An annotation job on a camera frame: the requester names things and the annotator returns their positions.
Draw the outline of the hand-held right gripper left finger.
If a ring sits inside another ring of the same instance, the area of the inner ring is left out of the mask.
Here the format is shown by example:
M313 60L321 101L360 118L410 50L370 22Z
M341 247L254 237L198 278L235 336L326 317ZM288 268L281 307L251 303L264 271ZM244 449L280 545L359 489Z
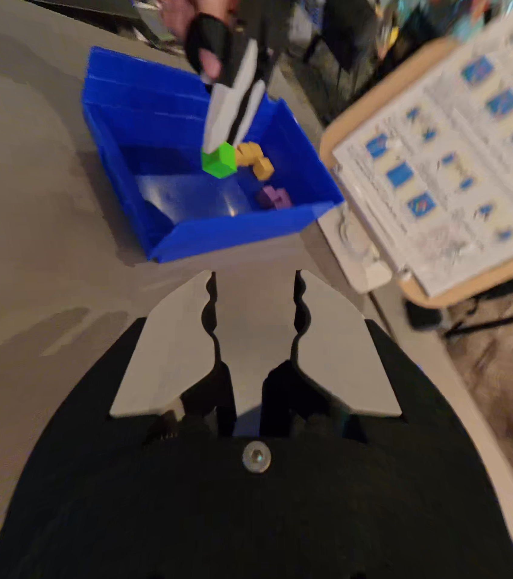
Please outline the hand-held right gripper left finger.
M217 363L214 330L202 324L211 281L212 271L202 271L151 311L111 406L112 417L185 416L182 394Z

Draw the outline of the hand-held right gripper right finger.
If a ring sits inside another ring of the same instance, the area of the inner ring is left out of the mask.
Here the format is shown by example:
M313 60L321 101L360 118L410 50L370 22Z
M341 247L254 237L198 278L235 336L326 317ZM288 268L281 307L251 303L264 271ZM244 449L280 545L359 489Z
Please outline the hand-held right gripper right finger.
M298 271L296 306L304 310L293 359L297 370L351 414L402 416L366 317L310 271Z

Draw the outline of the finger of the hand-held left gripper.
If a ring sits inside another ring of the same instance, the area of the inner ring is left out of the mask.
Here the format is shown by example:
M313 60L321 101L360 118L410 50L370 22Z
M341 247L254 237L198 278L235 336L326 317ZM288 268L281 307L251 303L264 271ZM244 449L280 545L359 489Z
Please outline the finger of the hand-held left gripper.
M237 148L245 141L245 136L253 126L253 121L261 106L261 101L267 93L264 81L253 83L251 89L245 93L238 109L238 115L233 124L233 146Z
M233 124L238 115L241 101L257 79L258 43L251 39L241 59L233 86L215 83L211 92L210 109L205 121L202 151L214 152L221 144L233 145Z

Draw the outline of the green wooden cube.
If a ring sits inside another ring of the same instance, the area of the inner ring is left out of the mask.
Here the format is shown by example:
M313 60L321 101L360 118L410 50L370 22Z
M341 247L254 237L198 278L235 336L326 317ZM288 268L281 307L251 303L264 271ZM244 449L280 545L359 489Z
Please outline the green wooden cube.
M201 151L202 171L214 178L230 178L238 172L237 149L228 144L221 144L214 152Z

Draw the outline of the blue plastic bin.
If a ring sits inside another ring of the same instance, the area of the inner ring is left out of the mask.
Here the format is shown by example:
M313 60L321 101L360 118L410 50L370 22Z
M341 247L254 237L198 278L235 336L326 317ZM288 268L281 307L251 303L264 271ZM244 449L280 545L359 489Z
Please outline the blue plastic bin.
M170 263L303 231L344 198L288 105L266 96L248 139L291 207L264 210L248 168L202 171L210 95L194 73L94 46L82 92L106 177L148 260Z

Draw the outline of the grey desk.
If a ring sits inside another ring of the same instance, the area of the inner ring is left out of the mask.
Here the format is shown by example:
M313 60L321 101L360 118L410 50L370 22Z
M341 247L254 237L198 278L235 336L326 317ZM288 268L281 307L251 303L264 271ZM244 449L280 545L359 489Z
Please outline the grey desk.
M217 336L238 413L257 426L261 384L294 330L309 270L376 320L450 402L478 446L513 536L513 468L446 347L403 320L400 293L357 294L314 222L274 238L148 263L102 169L81 106L88 53L108 48L188 69L26 2L0 2L0 528L33 446L61 403L137 318L204 270L217 271Z

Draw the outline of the person's left hand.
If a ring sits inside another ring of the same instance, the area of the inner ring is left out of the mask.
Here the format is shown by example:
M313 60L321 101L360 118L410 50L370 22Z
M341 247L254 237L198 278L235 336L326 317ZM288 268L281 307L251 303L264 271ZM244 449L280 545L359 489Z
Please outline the person's left hand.
M200 15L211 16L225 25L231 25L238 9L238 0L167 0L162 2L161 17L170 32L187 45L190 28ZM197 52L204 82L215 82L223 69L220 58L205 48Z

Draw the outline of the black power brick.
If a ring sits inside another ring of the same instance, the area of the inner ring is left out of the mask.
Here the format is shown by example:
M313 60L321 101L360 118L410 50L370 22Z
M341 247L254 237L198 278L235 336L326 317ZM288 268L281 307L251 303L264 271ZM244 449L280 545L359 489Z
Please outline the black power brick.
M443 313L435 308L423 308L405 300L407 321L415 331L433 331L443 324Z

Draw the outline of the white board stand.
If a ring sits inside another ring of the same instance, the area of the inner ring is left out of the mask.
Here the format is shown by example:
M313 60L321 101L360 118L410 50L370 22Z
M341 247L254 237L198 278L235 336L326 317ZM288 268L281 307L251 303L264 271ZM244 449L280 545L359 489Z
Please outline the white board stand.
M347 202L334 207L317 222L349 285L357 294L369 294L393 281L390 267Z

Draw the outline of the black office chair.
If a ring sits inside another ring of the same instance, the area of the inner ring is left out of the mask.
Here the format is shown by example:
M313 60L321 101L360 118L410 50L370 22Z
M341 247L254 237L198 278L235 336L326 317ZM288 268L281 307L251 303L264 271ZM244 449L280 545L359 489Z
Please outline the black office chair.
M482 324L475 324L475 326L465 326L465 323L478 313L479 306L485 301L492 301L492 300L499 300L503 297L509 297L513 296L513 280L506 281L503 284L499 284L490 290L486 290L480 294L476 294L472 300L473 300L473 307L468 311L466 317L453 324L445 334L443 339L446 341L449 341L450 339L456 339L456 337L466 337L466 336L472 336L480 331L489 331L489 330L499 330L508 326L513 324L513 316L512 317L503 317L495 321L489 321L489 323L482 323Z
M324 124L336 119L362 93L377 68L377 15L373 2L329 0L296 73Z

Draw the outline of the printed instruction sheet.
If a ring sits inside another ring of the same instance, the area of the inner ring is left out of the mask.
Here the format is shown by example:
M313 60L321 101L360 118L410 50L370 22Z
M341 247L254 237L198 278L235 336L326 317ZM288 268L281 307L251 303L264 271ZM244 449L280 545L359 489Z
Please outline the printed instruction sheet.
M513 12L334 149L394 271L427 297L513 260Z

